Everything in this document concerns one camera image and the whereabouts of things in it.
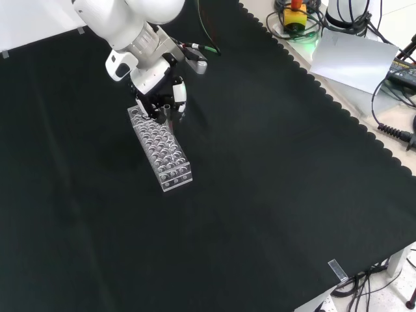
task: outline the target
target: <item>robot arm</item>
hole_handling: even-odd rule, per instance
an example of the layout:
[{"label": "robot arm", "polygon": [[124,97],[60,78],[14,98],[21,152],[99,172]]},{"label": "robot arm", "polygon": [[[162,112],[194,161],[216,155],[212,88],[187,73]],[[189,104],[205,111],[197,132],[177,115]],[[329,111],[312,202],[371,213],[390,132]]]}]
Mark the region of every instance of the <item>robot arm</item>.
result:
[{"label": "robot arm", "polygon": [[[157,25],[172,21],[181,12],[184,2],[185,0],[72,0],[78,15],[112,47],[105,63],[111,78],[121,81],[130,74],[131,89],[136,101],[144,114],[156,120],[161,120],[159,117],[164,103],[160,99],[166,99],[166,96],[155,93],[167,81],[170,81],[173,90],[173,96],[167,101],[177,112],[183,113],[185,110],[185,83],[181,77],[172,74],[173,66],[185,56],[183,48],[179,48],[160,27],[151,27],[147,21]],[[187,62],[197,73],[205,72],[205,59],[187,59]]]}]

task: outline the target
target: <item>green cable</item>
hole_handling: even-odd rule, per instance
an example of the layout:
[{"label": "green cable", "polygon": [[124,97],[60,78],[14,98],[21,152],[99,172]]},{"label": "green cable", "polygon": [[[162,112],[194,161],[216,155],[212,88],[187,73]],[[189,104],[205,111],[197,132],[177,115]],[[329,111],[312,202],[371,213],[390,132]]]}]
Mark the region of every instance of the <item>green cable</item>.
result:
[{"label": "green cable", "polygon": [[218,46],[214,43],[214,41],[213,41],[213,39],[211,38],[211,36],[209,36],[209,33],[207,32],[207,29],[205,29],[205,25],[203,24],[202,17],[201,17],[201,10],[200,10],[200,0],[196,0],[196,6],[197,6],[197,9],[198,9],[198,17],[199,17],[199,19],[200,19],[200,24],[201,24],[201,26],[202,26],[203,31],[204,31],[204,32],[205,32],[205,34],[207,35],[207,37],[208,37],[209,41],[211,42],[211,44],[214,46],[215,53],[217,53],[218,55],[221,55],[220,49],[219,49],[219,48],[218,48]]},{"label": "green cable", "polygon": [[205,50],[210,51],[210,52],[214,52],[214,53],[218,53],[216,51],[216,49],[214,49],[213,47],[205,47]]}]

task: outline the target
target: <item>black cloth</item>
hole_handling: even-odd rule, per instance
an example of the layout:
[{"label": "black cloth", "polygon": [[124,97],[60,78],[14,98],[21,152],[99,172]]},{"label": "black cloth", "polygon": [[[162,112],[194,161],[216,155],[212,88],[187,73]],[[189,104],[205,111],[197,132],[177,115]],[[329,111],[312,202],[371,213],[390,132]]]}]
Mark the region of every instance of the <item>black cloth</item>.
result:
[{"label": "black cloth", "polygon": [[[339,282],[328,261],[351,276],[416,241],[410,171],[236,0],[201,2],[223,55],[178,66],[194,181],[166,194],[104,40],[0,60],[2,311],[292,311]],[[194,1],[165,29],[208,44]]]}]

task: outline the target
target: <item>white paper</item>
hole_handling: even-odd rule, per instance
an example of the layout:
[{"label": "white paper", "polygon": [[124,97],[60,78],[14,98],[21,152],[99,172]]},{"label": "white paper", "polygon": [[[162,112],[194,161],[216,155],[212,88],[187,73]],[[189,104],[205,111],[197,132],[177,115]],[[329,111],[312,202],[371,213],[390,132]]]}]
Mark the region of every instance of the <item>white paper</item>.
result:
[{"label": "white paper", "polygon": [[326,29],[313,53],[311,72],[372,94],[397,51],[391,44]]}]

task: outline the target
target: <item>white wall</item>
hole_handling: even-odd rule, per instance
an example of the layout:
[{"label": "white wall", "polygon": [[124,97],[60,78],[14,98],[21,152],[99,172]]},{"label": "white wall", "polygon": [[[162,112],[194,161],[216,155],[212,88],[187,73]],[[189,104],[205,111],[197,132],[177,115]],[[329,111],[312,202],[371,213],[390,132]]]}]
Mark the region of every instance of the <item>white wall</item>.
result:
[{"label": "white wall", "polygon": [[71,0],[0,0],[0,51],[84,25]]}]

